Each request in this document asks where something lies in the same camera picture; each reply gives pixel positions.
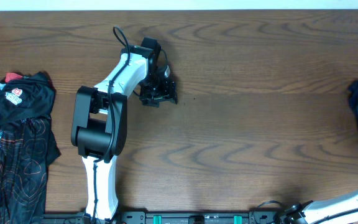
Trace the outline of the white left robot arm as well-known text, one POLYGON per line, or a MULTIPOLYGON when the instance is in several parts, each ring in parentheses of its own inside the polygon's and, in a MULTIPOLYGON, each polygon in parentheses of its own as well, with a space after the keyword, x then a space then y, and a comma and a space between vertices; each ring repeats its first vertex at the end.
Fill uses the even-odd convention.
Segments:
POLYGON ((155 46, 127 45, 111 73, 93 87, 76 93, 71 143, 86 169, 88 203, 85 223, 112 222, 117 207, 116 161, 127 138, 128 99, 139 87, 144 106, 178 102, 176 84, 168 64, 158 65, 164 50, 155 46))

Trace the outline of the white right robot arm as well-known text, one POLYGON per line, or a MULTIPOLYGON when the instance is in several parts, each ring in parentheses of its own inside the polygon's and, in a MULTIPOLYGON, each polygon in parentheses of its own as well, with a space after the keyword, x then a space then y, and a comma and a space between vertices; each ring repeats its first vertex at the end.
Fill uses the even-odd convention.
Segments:
POLYGON ((299 203, 279 213, 275 223, 358 222, 358 190, 329 200, 299 203))

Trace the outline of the black patterned garment pile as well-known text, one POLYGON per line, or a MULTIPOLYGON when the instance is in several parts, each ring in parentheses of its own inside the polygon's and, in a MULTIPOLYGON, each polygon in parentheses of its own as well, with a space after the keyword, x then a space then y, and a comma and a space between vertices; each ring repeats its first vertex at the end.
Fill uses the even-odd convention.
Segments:
POLYGON ((0 223, 40 223, 45 213, 48 167, 60 156, 55 95, 45 72, 0 81, 0 223))

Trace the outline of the black mounting rail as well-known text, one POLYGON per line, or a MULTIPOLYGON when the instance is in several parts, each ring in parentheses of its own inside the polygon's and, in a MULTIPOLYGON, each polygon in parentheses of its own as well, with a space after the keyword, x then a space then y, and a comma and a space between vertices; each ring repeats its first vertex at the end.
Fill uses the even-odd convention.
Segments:
POLYGON ((47 213, 40 223, 116 223, 116 224, 288 224, 293 219, 278 210, 250 212, 147 212, 119 211, 100 214, 47 213))

